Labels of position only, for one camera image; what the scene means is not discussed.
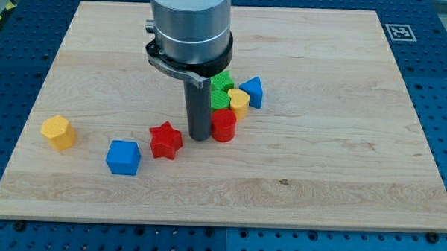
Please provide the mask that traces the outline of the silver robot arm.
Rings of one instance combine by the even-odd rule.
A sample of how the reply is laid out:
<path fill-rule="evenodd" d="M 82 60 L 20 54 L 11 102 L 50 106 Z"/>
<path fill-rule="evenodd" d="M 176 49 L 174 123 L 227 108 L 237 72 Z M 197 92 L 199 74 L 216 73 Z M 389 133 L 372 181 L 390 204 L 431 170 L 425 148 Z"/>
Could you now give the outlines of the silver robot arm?
<path fill-rule="evenodd" d="M 148 61 L 167 76 L 198 89 L 231 60 L 231 0 L 150 0 L 154 35 Z"/>

